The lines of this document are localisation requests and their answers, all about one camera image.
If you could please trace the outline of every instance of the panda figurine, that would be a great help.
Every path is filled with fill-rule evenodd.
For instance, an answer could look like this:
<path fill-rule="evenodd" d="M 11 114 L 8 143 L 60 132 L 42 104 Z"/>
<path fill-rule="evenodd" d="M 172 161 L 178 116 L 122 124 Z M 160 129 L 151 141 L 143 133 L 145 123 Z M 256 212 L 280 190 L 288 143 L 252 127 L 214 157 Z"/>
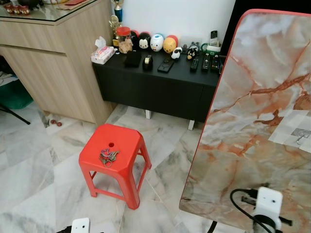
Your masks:
<path fill-rule="evenodd" d="M 153 51 L 159 52 L 163 48 L 164 38 L 160 34 L 154 34 L 151 37 L 150 47 Z"/>
<path fill-rule="evenodd" d="M 171 58 L 178 60 L 182 51 L 183 51 L 182 47 L 175 48 L 171 55 Z"/>
<path fill-rule="evenodd" d="M 148 32 L 142 32 L 139 34 L 139 47 L 141 49 L 147 49 L 150 47 L 151 37 Z"/>
<path fill-rule="evenodd" d="M 131 30 L 131 41 L 133 50 L 137 50 L 139 47 L 139 40 L 138 40 L 138 32 L 136 30 Z"/>
<path fill-rule="evenodd" d="M 187 52 L 187 59 L 192 60 L 198 54 L 198 50 L 196 48 L 189 48 Z"/>

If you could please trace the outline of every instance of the wooden cabinet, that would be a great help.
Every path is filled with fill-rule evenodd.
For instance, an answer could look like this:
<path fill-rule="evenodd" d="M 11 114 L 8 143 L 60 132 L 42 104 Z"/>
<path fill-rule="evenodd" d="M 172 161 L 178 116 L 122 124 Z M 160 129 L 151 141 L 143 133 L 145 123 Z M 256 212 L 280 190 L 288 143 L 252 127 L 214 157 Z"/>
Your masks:
<path fill-rule="evenodd" d="M 51 5 L 48 11 L 60 14 Z M 107 120 L 115 104 L 103 101 L 90 55 L 99 36 L 111 41 L 110 14 L 110 0 L 93 0 L 54 21 L 0 15 L 0 54 L 42 110 L 97 125 Z"/>

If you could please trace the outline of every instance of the table leg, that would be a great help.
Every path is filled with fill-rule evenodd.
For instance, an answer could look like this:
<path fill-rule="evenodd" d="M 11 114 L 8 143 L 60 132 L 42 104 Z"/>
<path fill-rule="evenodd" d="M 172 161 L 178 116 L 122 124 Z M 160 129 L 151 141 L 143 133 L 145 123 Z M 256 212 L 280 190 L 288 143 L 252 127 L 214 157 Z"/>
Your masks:
<path fill-rule="evenodd" d="M 193 130 L 194 120 L 190 120 L 188 130 Z"/>
<path fill-rule="evenodd" d="M 146 118 L 147 118 L 148 120 L 151 119 L 151 111 L 146 110 Z"/>

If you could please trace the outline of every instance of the stool leg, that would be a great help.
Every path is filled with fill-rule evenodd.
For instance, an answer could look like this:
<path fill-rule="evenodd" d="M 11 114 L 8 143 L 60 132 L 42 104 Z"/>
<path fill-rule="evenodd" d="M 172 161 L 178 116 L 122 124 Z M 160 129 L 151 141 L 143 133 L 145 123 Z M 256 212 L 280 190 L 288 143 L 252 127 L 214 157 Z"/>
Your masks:
<path fill-rule="evenodd" d="M 145 141 L 144 141 L 143 137 L 141 138 L 141 140 L 142 140 L 142 142 L 140 143 L 141 144 L 140 152 L 141 152 L 141 155 L 145 159 L 147 167 L 150 169 L 151 168 L 151 161 L 150 161 L 149 154 L 148 154 L 148 151 L 147 151 L 147 148 L 146 148 L 146 144 L 145 144 Z"/>
<path fill-rule="evenodd" d="M 81 168 L 82 173 L 84 175 L 84 179 L 86 180 L 86 184 L 88 186 L 89 192 L 91 193 L 92 197 L 97 197 L 97 193 L 95 192 L 94 183 L 91 177 L 91 173 L 88 169 Z"/>
<path fill-rule="evenodd" d="M 132 172 L 119 178 L 118 182 L 127 206 L 132 210 L 137 209 L 140 200 Z"/>

